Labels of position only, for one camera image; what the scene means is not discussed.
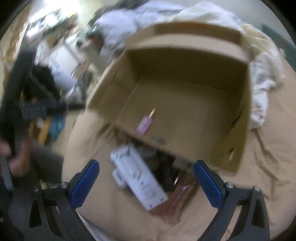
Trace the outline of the cream crumpled blanket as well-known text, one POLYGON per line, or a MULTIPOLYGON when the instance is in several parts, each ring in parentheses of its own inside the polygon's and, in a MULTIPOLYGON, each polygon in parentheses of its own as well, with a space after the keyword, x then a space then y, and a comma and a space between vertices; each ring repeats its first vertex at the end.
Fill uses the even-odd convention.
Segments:
POLYGON ((280 51, 274 41, 258 28, 240 20, 236 14, 209 1, 185 8, 168 19, 173 22, 194 21, 229 27, 242 34, 252 56, 250 128, 260 128, 266 119, 268 91, 279 86, 285 77, 280 51))

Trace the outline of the white rectangular device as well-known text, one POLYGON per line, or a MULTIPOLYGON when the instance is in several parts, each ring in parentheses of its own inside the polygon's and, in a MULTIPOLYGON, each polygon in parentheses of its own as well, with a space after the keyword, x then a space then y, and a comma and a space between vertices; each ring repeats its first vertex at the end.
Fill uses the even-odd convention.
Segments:
POLYGON ((168 201, 168 195, 133 145, 112 151, 110 160, 115 166, 112 177, 118 187, 128 187, 145 210, 150 211, 168 201))

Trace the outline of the light grey duvet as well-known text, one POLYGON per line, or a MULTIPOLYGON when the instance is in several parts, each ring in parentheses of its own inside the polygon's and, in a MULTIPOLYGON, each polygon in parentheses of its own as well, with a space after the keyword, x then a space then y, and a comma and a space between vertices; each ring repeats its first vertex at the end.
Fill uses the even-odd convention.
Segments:
POLYGON ((125 40, 159 18, 180 13, 185 7, 168 1, 118 1, 95 12, 89 34, 102 41, 100 58, 109 64, 125 48, 125 40))

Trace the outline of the large brown cardboard box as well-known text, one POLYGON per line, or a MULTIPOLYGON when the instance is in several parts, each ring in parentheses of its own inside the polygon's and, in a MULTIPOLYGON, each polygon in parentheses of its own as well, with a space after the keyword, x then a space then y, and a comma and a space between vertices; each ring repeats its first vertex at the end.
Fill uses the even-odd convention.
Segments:
POLYGON ((236 172, 251 109, 249 65, 238 30, 155 24, 126 40, 88 106, 159 150, 236 172), (152 124, 141 136, 137 126, 154 108, 152 124))

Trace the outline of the blue cloth on floor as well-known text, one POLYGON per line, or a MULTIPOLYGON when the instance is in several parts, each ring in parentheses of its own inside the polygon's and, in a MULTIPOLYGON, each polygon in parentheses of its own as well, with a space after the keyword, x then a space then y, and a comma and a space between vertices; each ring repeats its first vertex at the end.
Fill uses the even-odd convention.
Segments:
POLYGON ((52 118, 49 128, 49 135, 52 141, 56 141, 60 133, 65 127, 65 116, 62 114, 56 115, 52 118))

